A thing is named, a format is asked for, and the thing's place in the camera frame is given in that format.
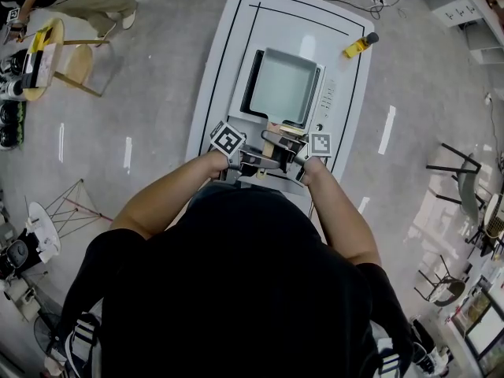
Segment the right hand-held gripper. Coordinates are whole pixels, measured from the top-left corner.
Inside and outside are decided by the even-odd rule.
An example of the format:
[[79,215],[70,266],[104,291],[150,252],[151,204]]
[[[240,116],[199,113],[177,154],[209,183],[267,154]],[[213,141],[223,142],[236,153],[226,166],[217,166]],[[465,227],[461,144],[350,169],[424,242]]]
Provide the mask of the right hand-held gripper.
[[287,164],[287,177],[301,183],[305,173],[305,163],[312,157],[330,158],[332,138],[329,133],[310,132],[299,138],[263,130],[261,137],[274,145],[274,160]]

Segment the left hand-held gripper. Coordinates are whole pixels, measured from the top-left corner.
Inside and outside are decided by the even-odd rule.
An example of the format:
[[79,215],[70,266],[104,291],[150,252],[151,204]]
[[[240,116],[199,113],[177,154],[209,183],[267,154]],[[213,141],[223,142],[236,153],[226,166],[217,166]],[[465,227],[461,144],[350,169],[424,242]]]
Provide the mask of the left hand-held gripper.
[[220,151],[227,159],[228,167],[220,171],[217,181],[236,183],[240,177],[251,177],[256,169],[279,169],[280,163],[264,159],[246,144],[246,136],[229,123],[220,121],[210,132],[210,147]]

